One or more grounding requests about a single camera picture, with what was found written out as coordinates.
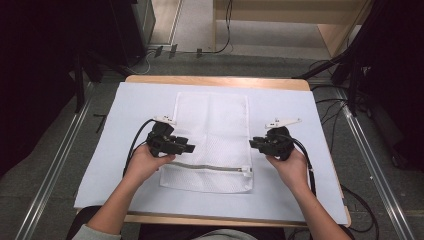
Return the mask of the person's right hand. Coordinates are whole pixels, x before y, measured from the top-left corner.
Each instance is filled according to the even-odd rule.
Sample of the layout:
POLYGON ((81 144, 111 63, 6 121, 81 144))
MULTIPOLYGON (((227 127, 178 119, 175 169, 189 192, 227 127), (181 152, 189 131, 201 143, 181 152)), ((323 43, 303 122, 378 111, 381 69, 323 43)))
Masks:
POLYGON ((284 161, 274 156, 266 156, 266 159, 277 170, 283 183, 295 196, 309 189, 306 159, 298 150, 294 149, 289 158, 284 161))

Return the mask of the black curtain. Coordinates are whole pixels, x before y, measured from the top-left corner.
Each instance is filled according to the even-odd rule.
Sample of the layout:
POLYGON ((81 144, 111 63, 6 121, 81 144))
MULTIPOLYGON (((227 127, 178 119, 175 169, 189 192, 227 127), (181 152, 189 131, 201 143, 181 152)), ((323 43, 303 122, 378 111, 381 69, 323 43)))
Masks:
POLYGON ((0 0, 0 178, 76 94, 84 0, 0 0))
POLYGON ((359 91, 393 164, 424 172, 424 0, 374 0, 357 41, 359 91))

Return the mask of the black tripod stand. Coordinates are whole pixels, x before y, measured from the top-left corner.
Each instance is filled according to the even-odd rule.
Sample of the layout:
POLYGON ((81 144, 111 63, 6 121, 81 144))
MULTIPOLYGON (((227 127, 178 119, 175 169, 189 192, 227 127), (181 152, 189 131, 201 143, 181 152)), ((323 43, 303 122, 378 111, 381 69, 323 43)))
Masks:
POLYGON ((337 66, 336 70, 331 76, 331 82, 334 85, 340 85, 345 80, 349 81, 347 90, 347 106, 351 114, 356 117, 356 95, 358 90, 358 83, 363 75, 363 72, 362 60, 361 58, 357 57, 352 50, 346 50, 330 60, 325 60, 322 64, 312 68, 306 73, 294 76, 294 79, 307 80, 323 72, 324 70, 330 69, 333 66, 337 66))
POLYGON ((91 82, 100 82, 103 75, 98 67, 99 64, 105 65, 122 75, 124 78, 131 75, 130 71, 124 66, 113 63, 95 51, 79 50, 74 54, 74 80, 75 80, 75 96, 76 96, 76 113, 80 113, 85 99, 84 78, 83 73, 86 73, 91 82))

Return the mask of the wooden table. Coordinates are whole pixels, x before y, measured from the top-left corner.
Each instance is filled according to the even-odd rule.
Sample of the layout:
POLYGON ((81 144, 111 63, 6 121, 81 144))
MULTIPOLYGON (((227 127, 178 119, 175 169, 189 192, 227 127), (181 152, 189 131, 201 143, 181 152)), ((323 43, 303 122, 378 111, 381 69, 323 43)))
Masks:
MULTIPOLYGON (((174 116, 180 92, 240 94, 248 98, 249 131, 300 119, 288 125, 306 148, 315 174, 317 197, 339 224, 351 222, 334 164, 323 134, 317 107, 304 80, 199 76, 130 76, 121 83, 106 125, 80 184, 75 208, 103 204, 122 178, 126 156, 136 131, 149 118, 174 116)), ((251 150, 253 189, 245 193, 206 193, 160 185, 155 173, 136 192, 126 217, 129 222, 224 226, 303 226, 305 220, 276 170, 251 150)))

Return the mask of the white mesh laundry bag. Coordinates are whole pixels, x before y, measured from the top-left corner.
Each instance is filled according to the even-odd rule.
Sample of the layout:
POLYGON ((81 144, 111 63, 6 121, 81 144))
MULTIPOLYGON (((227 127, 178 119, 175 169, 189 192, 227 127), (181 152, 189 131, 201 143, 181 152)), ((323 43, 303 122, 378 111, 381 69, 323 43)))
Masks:
POLYGON ((248 98, 237 94, 180 92, 174 134, 194 146, 162 167, 163 187, 208 193, 253 189, 248 98))

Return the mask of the person's gray sleeve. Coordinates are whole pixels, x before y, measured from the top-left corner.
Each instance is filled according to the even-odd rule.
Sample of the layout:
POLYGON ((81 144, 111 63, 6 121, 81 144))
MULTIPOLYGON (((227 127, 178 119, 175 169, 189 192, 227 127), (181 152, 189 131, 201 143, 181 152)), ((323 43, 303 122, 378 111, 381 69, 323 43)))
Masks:
POLYGON ((83 224, 71 240, 121 240, 121 236, 100 232, 83 224))

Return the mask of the light wooden bench frame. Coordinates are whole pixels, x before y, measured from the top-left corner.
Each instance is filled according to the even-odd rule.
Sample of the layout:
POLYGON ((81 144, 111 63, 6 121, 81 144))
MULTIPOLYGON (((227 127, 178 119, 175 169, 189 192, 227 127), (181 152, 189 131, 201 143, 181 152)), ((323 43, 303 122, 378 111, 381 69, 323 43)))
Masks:
POLYGON ((331 57, 342 52, 374 0, 232 0, 231 19, 316 24, 331 57))

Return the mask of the black cabinet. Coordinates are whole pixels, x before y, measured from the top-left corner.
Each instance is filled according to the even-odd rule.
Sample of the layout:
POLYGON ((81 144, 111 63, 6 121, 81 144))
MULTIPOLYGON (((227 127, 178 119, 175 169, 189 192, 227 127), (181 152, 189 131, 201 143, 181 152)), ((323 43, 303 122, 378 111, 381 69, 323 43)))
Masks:
POLYGON ((123 64, 147 55, 156 17, 152 0, 110 0, 123 49, 123 64))

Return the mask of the person's dark clothing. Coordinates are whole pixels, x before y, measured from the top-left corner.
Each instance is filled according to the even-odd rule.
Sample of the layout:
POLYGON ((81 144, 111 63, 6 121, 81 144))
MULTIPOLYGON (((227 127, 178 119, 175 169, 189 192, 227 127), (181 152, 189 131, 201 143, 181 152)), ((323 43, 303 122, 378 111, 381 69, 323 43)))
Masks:
MULTIPOLYGON (((66 240, 87 225, 101 207, 83 208, 74 218, 66 240)), ((283 228, 142 224, 137 240, 286 240, 286 236, 283 228)))

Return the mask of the white table mat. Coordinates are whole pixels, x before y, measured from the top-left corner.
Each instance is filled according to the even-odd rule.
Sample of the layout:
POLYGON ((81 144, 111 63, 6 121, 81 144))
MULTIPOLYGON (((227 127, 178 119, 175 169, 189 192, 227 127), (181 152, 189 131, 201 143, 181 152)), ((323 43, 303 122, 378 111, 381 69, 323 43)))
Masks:
POLYGON ((137 190, 129 212, 156 216, 277 224, 305 223, 288 187, 249 141, 274 123, 285 125, 307 151, 316 195, 339 224, 349 223, 333 161, 309 91, 122 83, 75 208, 103 204, 123 177, 130 149, 151 131, 151 119, 169 117, 175 135, 194 145, 160 167, 137 190))

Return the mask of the metal floor rail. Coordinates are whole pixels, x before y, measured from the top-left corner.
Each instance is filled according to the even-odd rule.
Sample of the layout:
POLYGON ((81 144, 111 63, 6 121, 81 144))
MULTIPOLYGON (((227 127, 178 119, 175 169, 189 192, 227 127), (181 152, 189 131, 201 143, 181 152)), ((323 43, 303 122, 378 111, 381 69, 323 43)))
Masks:
POLYGON ((343 107, 343 112, 399 240, 416 240, 406 215, 380 167, 359 121, 348 106, 343 107))
POLYGON ((87 84, 84 91, 86 100, 84 101, 81 110, 74 114, 66 134, 60 143, 60 146, 42 181, 42 184, 39 187, 39 190, 37 191, 37 194, 31 202, 31 205, 14 240, 31 240, 38 222, 47 206, 53 189, 58 181, 64 164, 68 158, 76 136, 87 115, 95 90, 96 84, 87 84))

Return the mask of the person's left hand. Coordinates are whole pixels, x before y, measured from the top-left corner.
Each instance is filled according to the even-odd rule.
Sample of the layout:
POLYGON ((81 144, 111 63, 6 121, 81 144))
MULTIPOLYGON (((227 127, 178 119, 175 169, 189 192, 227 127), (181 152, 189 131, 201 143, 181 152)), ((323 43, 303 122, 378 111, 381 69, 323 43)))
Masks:
POLYGON ((172 162, 174 159, 175 155, 154 157, 147 145, 140 145, 130 159, 122 182, 126 187, 137 189, 161 166, 172 162))

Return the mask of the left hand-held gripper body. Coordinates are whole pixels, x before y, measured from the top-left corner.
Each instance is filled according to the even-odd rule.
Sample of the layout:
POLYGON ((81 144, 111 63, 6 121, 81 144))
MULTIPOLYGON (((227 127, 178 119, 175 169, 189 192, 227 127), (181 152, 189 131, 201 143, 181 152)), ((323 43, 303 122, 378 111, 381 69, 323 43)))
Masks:
POLYGON ((168 155, 181 155, 183 146, 186 144, 175 143, 173 136, 175 122, 168 116, 155 116, 154 125, 148 134, 146 143, 153 156, 158 157, 160 153, 168 155))

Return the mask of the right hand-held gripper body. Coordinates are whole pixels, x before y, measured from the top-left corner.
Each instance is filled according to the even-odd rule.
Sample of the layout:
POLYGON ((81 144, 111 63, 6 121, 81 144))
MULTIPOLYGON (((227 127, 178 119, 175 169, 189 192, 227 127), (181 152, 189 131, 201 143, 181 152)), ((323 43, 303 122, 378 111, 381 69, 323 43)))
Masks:
POLYGON ((300 119, 280 120, 276 118, 273 122, 266 124, 266 135, 258 141, 259 152, 274 156, 281 161, 287 160, 297 144, 297 140, 290 135, 287 126, 299 121, 300 119))

